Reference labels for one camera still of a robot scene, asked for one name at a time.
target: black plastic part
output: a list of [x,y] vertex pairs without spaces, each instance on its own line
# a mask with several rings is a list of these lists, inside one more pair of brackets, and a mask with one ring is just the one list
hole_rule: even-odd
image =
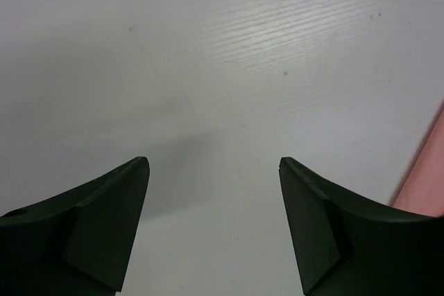
[[444,218],[374,202],[290,157],[280,180],[305,295],[444,295]]
[[121,291],[149,178],[145,157],[0,218],[0,295]]

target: pink edge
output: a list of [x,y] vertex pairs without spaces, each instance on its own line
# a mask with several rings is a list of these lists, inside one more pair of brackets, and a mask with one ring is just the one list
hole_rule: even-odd
[[393,203],[426,216],[444,215],[444,112],[441,112]]

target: white surface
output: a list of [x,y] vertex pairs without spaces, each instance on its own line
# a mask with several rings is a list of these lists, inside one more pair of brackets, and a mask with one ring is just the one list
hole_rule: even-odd
[[444,92],[444,0],[0,0],[0,213],[135,155],[123,296],[301,295],[282,156],[386,202]]

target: dark green plastic piece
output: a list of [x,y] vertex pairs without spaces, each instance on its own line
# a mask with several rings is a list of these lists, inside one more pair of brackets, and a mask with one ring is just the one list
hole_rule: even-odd
[[0,218],[0,295],[121,291],[149,178],[145,157]]
[[305,295],[444,295],[444,218],[400,211],[280,163]]

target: white floor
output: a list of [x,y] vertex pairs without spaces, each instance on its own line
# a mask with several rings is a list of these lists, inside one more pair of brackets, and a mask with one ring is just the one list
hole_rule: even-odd
[[444,97],[444,0],[0,9],[0,214],[146,155],[123,296],[302,295],[280,158],[387,202]]

